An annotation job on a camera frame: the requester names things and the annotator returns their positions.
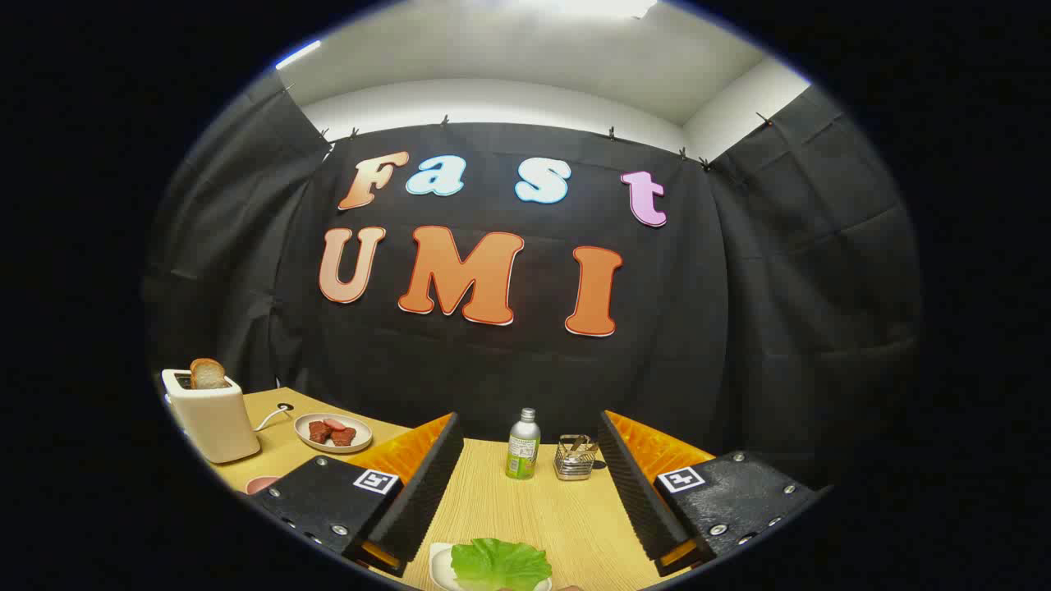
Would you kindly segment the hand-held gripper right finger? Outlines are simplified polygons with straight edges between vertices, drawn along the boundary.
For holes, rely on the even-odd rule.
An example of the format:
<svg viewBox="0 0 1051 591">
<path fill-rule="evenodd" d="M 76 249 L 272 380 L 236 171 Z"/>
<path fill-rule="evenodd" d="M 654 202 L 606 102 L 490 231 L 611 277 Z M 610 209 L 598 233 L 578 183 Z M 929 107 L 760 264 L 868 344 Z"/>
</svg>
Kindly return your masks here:
<svg viewBox="0 0 1051 591">
<path fill-rule="evenodd" d="M 599 449 L 658 575 L 744 547 L 821 497 L 747 451 L 714 456 L 638 420 L 601 412 Z"/>
</svg>

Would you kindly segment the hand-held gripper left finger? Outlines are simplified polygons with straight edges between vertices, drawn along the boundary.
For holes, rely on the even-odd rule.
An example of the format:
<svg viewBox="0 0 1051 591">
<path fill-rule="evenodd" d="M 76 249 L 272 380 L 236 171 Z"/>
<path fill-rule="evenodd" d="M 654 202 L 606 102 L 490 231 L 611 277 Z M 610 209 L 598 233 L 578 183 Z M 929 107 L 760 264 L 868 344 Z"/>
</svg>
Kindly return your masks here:
<svg viewBox="0 0 1051 591">
<path fill-rule="evenodd" d="M 461 417 L 451 412 L 347 461 L 304 461 L 250 501 L 345 561 L 401 576 L 462 450 Z"/>
</svg>

